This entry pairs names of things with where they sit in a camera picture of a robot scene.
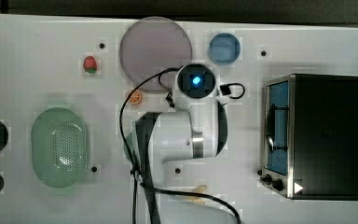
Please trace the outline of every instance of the blue cup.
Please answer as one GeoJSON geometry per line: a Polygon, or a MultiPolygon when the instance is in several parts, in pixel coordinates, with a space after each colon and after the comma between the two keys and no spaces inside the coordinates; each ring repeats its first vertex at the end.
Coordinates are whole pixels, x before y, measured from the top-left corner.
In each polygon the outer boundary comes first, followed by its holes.
{"type": "Polygon", "coordinates": [[[234,63],[241,53],[240,41],[232,34],[216,35],[209,44],[209,57],[218,65],[234,63]]]}

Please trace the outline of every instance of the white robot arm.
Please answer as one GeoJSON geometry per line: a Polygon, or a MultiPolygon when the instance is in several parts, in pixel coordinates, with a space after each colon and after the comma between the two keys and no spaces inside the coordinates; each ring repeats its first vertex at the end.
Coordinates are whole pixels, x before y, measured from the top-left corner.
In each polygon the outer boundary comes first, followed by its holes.
{"type": "Polygon", "coordinates": [[[234,224],[226,211],[189,203],[152,189],[165,189],[166,161],[215,157],[227,141],[227,118],[216,100],[215,76],[202,64],[189,64],[176,75],[172,98],[176,112],[147,112],[133,122],[127,139],[140,163],[152,224],[234,224]]]}

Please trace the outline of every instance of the wire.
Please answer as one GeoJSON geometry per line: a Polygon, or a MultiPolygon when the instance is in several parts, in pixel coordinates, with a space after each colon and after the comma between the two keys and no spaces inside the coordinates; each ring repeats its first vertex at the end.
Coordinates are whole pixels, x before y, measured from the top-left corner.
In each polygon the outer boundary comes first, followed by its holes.
{"type": "Polygon", "coordinates": [[[229,203],[226,203],[225,201],[218,199],[212,195],[208,195],[208,194],[202,194],[202,193],[195,193],[195,192],[183,192],[183,191],[176,191],[176,190],[168,190],[168,189],[156,189],[156,188],[152,188],[147,186],[145,183],[141,183],[141,186],[144,189],[149,189],[152,190],[156,193],[163,193],[163,194],[169,194],[169,195],[180,195],[180,196],[191,196],[191,197],[200,197],[200,198],[205,198],[205,199],[209,199],[212,200],[214,202],[220,203],[222,205],[224,205],[225,207],[227,207],[229,210],[231,210],[231,212],[234,214],[235,218],[237,219],[237,223],[241,224],[241,218],[240,218],[240,214],[238,214],[237,210],[231,206],[229,203]]]}
{"type": "Polygon", "coordinates": [[[132,194],[132,223],[136,224],[136,195],[138,192],[138,181],[133,178],[133,194],[132,194]]]}
{"type": "Polygon", "coordinates": [[[230,96],[229,98],[231,98],[231,99],[238,100],[238,99],[242,98],[242,96],[245,94],[245,87],[242,84],[238,83],[238,82],[228,83],[227,86],[228,87],[230,87],[230,86],[241,86],[242,87],[241,95],[239,95],[239,96],[230,96]]]}
{"type": "Polygon", "coordinates": [[[161,82],[161,77],[162,77],[162,75],[163,75],[163,74],[161,74],[161,75],[158,76],[158,84],[159,84],[162,88],[164,88],[166,91],[171,92],[172,90],[170,90],[169,87],[167,87],[166,85],[162,84],[162,82],[161,82]]]}
{"type": "Polygon", "coordinates": [[[138,190],[138,181],[136,180],[136,173],[139,170],[139,164],[138,161],[136,160],[136,157],[134,157],[131,153],[130,150],[130,145],[127,142],[127,139],[124,135],[124,131],[123,131],[123,112],[124,112],[124,108],[126,107],[127,102],[130,100],[130,98],[132,97],[133,93],[136,92],[141,86],[143,86],[146,82],[150,81],[151,79],[155,78],[155,77],[160,77],[165,73],[168,72],[177,72],[179,71],[180,68],[167,68],[165,70],[163,70],[162,72],[159,72],[155,75],[153,75],[152,77],[149,77],[147,79],[145,79],[145,81],[143,81],[141,84],[139,84],[138,86],[135,87],[135,89],[133,89],[130,94],[127,96],[126,100],[124,101],[123,105],[120,108],[120,114],[118,116],[118,122],[119,122],[119,127],[120,127],[120,134],[121,134],[121,138],[123,138],[124,141],[124,146],[126,147],[126,150],[128,152],[129,155],[129,160],[131,162],[132,165],[132,169],[131,169],[131,175],[133,175],[133,180],[134,180],[134,187],[133,187],[133,196],[132,196],[132,224],[136,224],[136,194],[137,194],[137,190],[138,190]]]}

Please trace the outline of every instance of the white table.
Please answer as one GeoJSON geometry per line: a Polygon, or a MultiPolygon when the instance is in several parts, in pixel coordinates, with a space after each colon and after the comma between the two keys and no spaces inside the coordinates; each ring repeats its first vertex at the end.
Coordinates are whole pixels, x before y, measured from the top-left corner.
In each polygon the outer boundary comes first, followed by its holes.
{"type": "MultiPolygon", "coordinates": [[[[0,15],[0,120],[10,130],[10,142],[0,153],[0,174],[6,182],[0,193],[0,224],[131,223],[131,167],[117,126],[131,84],[123,76],[118,47],[134,22],[0,15]],[[105,49],[98,48],[101,41],[105,49]],[[101,66],[95,77],[81,69],[89,53],[101,66]],[[43,185],[32,169],[31,127],[38,114],[53,106],[71,108],[90,132],[89,170],[68,189],[43,185]],[[93,165],[97,173],[90,171],[93,165]]],[[[167,185],[206,184],[207,193],[235,202],[246,224],[358,223],[358,202],[289,201],[262,187],[256,175],[261,165],[263,83],[294,72],[358,75],[358,29],[178,23],[190,37],[194,62],[212,66],[224,82],[244,83],[247,92],[227,107],[229,136],[221,155],[165,164],[167,185]],[[241,41],[240,59],[231,66],[214,65],[206,56],[218,32],[231,32],[241,41]],[[260,56],[261,50],[266,57],[260,56]],[[175,167],[182,173],[176,175],[175,167]]],[[[128,106],[126,133],[130,120],[145,111],[167,111],[164,96],[146,94],[142,105],[128,106]]],[[[147,220],[142,194],[139,223],[147,220]]]]}

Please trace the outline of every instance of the green basket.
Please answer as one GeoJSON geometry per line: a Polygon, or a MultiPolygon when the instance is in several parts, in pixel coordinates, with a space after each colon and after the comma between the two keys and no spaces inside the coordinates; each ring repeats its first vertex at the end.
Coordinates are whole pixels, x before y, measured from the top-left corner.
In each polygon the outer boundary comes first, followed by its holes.
{"type": "Polygon", "coordinates": [[[34,173],[46,185],[66,188],[86,172],[86,125],[74,112],[59,107],[46,110],[34,122],[31,138],[34,173]]]}

